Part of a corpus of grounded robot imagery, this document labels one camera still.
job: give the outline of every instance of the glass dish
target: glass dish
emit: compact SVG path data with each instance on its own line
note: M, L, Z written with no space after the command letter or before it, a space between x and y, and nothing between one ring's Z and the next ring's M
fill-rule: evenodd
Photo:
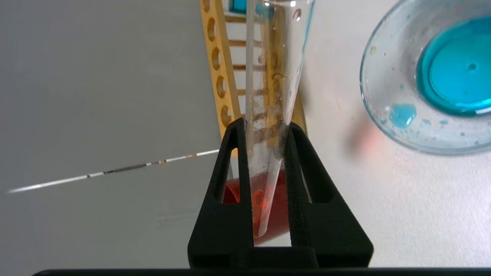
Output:
M469 115L436 108L430 97L420 93L416 73L435 37L453 26L490 16L489 0L402 0L384 16L368 41L360 70L363 102L383 133L430 154L466 154L490 147L489 113ZM474 64L467 68L475 69Z

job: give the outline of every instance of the glass test tube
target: glass test tube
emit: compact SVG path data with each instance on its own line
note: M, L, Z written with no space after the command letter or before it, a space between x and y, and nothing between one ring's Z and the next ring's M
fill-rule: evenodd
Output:
M245 132L253 235L267 230L314 0L248 0Z

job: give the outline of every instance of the blue liquid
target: blue liquid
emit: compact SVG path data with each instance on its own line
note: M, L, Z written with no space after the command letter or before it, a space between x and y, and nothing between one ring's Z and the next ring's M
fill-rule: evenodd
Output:
M491 17L454 26L433 39L419 60L416 79L422 96L443 112L475 116L491 111Z
M246 0L230 0L229 11L233 13L246 14L247 1Z
M389 120L395 127L404 129L416 118L416 107L412 104L393 104Z

